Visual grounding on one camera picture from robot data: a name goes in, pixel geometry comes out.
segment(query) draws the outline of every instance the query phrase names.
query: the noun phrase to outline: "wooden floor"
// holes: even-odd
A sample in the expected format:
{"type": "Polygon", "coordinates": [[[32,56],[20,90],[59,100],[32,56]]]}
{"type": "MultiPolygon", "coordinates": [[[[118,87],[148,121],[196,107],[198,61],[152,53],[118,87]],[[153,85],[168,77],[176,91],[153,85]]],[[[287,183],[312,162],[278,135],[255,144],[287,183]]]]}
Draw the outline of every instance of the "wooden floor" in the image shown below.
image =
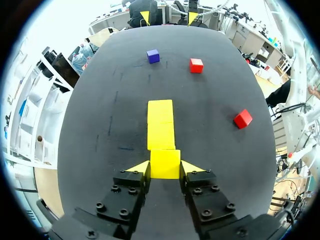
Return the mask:
{"type": "MultiPolygon", "coordinates": [[[[263,79],[257,75],[255,78],[261,87],[264,97],[268,97],[270,93],[275,91],[280,86],[274,85],[266,79],[263,79]]],[[[59,187],[58,187],[58,173],[57,170],[36,168],[35,181],[38,189],[39,196],[45,201],[47,206],[58,216],[62,217],[64,215],[64,210],[61,204],[59,187]]],[[[290,174],[289,177],[298,177],[296,173],[290,174]]],[[[283,181],[275,183],[275,194],[274,197],[286,198],[287,194],[291,199],[295,199],[298,193],[301,193],[304,189],[305,180],[294,179],[297,185],[296,190],[295,185],[291,181],[283,181]]],[[[277,211],[277,207],[271,206],[268,214],[273,215],[277,211]]]]}
{"type": "Polygon", "coordinates": [[[34,177],[39,197],[44,200],[55,215],[61,218],[64,215],[64,210],[58,187],[58,171],[35,167],[34,177]]]}

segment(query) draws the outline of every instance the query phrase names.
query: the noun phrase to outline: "cube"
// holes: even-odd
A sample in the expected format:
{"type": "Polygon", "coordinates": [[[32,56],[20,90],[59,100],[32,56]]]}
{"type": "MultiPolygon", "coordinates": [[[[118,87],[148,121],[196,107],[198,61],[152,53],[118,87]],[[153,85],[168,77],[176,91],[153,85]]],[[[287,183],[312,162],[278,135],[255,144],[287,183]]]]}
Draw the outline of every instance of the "cube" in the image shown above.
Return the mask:
{"type": "Polygon", "coordinates": [[[166,124],[174,122],[174,110],[171,99],[152,100],[148,102],[148,124],[166,124]]]}
{"type": "Polygon", "coordinates": [[[146,55],[148,57],[149,63],[154,64],[157,62],[160,62],[160,56],[157,49],[150,50],[146,52],[146,55]]]}
{"type": "Polygon", "coordinates": [[[204,69],[204,64],[201,59],[190,58],[190,73],[201,74],[204,69]]]}
{"type": "Polygon", "coordinates": [[[180,150],[151,150],[150,174],[152,179],[179,179],[180,150]]]}
{"type": "Polygon", "coordinates": [[[252,116],[247,111],[247,109],[240,112],[235,118],[234,122],[239,129],[246,128],[252,121],[252,116]]]}
{"type": "Polygon", "coordinates": [[[149,123],[147,129],[147,149],[176,149],[174,124],[149,123]]]}

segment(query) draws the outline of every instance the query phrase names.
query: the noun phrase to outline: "yellow triangle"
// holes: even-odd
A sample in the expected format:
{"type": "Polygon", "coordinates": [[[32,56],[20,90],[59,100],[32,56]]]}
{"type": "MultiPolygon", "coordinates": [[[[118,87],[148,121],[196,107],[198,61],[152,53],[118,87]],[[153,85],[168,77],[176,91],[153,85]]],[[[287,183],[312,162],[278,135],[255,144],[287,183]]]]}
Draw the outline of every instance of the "yellow triangle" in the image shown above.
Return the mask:
{"type": "Polygon", "coordinates": [[[141,11],[140,12],[142,17],[144,18],[144,20],[146,21],[146,24],[148,26],[150,26],[150,23],[149,23],[149,11],[141,11]]]}
{"type": "Polygon", "coordinates": [[[197,15],[198,15],[198,13],[196,13],[196,12],[192,12],[192,11],[189,12],[188,26],[190,26],[190,24],[195,20],[197,15]]]}
{"type": "Polygon", "coordinates": [[[143,173],[143,175],[145,175],[148,163],[149,163],[149,161],[144,161],[143,163],[140,163],[139,165],[133,166],[126,171],[128,171],[128,172],[138,171],[139,173],[143,173]]]}
{"type": "Polygon", "coordinates": [[[186,161],[181,160],[181,163],[182,163],[185,174],[191,173],[192,171],[197,171],[197,172],[204,172],[205,171],[205,170],[203,170],[197,166],[194,166],[186,161]]]}

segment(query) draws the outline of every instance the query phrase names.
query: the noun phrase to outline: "bolt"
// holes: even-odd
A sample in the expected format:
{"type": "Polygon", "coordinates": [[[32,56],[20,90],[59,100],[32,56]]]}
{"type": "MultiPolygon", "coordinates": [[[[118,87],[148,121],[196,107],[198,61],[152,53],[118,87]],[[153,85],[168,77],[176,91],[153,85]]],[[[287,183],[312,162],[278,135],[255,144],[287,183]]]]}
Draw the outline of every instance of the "bolt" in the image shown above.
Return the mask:
{"type": "Polygon", "coordinates": [[[96,239],[98,237],[98,233],[95,232],[94,230],[89,230],[86,232],[85,236],[87,239],[96,239]]]}
{"type": "Polygon", "coordinates": [[[98,212],[105,212],[107,210],[107,208],[105,207],[105,205],[103,205],[102,202],[98,202],[96,205],[95,205],[95,208],[98,212]]]}
{"type": "Polygon", "coordinates": [[[239,235],[240,238],[244,238],[248,235],[248,231],[244,228],[239,228],[236,234],[239,235]]]}
{"type": "Polygon", "coordinates": [[[201,213],[201,217],[204,219],[209,219],[212,216],[212,211],[210,209],[206,209],[201,213]]]}
{"type": "Polygon", "coordinates": [[[130,195],[136,195],[138,193],[137,189],[134,187],[130,187],[128,192],[130,195]]]}
{"type": "Polygon", "coordinates": [[[226,205],[226,208],[229,209],[229,210],[235,210],[236,209],[236,205],[234,203],[229,202],[226,205]]]}
{"type": "Polygon", "coordinates": [[[117,193],[117,192],[121,191],[121,188],[118,185],[113,185],[111,187],[111,191],[114,192],[114,193],[117,193]]]}
{"type": "Polygon", "coordinates": [[[220,190],[220,188],[218,185],[213,185],[213,186],[211,186],[211,190],[215,193],[215,192],[218,192],[220,190]]]}
{"type": "Polygon", "coordinates": [[[200,194],[202,194],[201,188],[197,187],[197,188],[193,189],[193,194],[194,194],[194,195],[200,195],[200,194]]]}
{"type": "Polygon", "coordinates": [[[127,209],[123,208],[119,211],[119,215],[123,219],[128,219],[129,218],[129,211],[127,209]]]}

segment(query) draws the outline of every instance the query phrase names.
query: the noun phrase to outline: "white shelf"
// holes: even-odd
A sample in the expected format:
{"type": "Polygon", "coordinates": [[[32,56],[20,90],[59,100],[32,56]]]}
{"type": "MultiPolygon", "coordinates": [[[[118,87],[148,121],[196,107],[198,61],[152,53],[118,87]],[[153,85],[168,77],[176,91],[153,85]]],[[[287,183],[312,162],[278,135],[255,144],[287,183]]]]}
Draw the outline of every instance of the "white shelf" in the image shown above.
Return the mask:
{"type": "Polygon", "coordinates": [[[31,58],[27,58],[28,61],[26,58],[17,58],[8,70],[10,74],[6,82],[10,84],[7,85],[6,95],[11,96],[10,101],[13,100],[2,108],[2,111],[5,111],[3,114],[11,114],[6,143],[4,142],[7,150],[4,154],[7,158],[14,159],[14,162],[26,166],[57,169],[60,131],[73,88],[43,55],[32,53],[31,57],[33,64],[31,58]],[[40,72],[37,68],[39,61],[53,74],[52,78],[48,79],[40,72]],[[69,92],[62,94],[54,83],[69,89],[69,92]],[[21,114],[24,101],[26,104],[21,114]],[[44,145],[40,146],[43,147],[42,155],[36,156],[40,149],[39,146],[36,149],[38,135],[43,136],[44,145]],[[29,160],[15,157],[12,152],[29,160]]]}
{"type": "Polygon", "coordinates": [[[54,84],[54,80],[51,78],[51,79],[49,79],[47,85],[42,89],[43,95],[45,97],[43,97],[40,100],[40,103],[39,103],[39,106],[38,106],[38,111],[37,111],[37,114],[36,114],[36,117],[35,117],[34,126],[32,128],[31,159],[30,159],[31,161],[35,160],[37,130],[38,130],[39,122],[40,122],[40,117],[41,117],[41,114],[43,112],[43,109],[44,109],[44,106],[45,106],[45,103],[46,103],[46,99],[47,99],[47,97],[49,95],[49,92],[50,92],[53,84],[54,84]]]}
{"type": "MultiPolygon", "coordinates": [[[[8,154],[10,154],[10,151],[11,151],[11,135],[13,133],[13,130],[15,130],[15,129],[13,129],[13,125],[16,125],[16,124],[14,124],[15,123],[14,119],[15,119],[15,117],[17,118],[17,115],[19,115],[19,110],[20,110],[20,109],[17,109],[17,106],[19,105],[21,107],[21,105],[24,101],[24,98],[22,99],[22,95],[26,95],[26,93],[29,93],[28,92],[29,87],[31,89],[32,81],[30,79],[30,76],[31,76],[32,72],[34,71],[35,67],[36,67],[36,63],[33,64],[29,68],[29,70],[27,71],[25,77],[22,80],[22,83],[19,86],[19,89],[17,90],[17,93],[16,93],[15,98],[14,98],[12,105],[11,105],[11,116],[10,116],[9,126],[7,129],[7,147],[6,147],[6,149],[7,149],[8,154]]],[[[15,128],[16,128],[15,134],[17,134],[18,127],[19,126],[15,126],[15,128]]]]}
{"type": "Polygon", "coordinates": [[[58,147],[62,124],[65,118],[66,109],[72,91],[60,94],[56,104],[59,105],[59,112],[44,110],[41,115],[40,125],[38,126],[36,136],[42,136],[44,140],[52,144],[54,149],[54,159],[52,166],[57,167],[58,164],[58,147]]]}

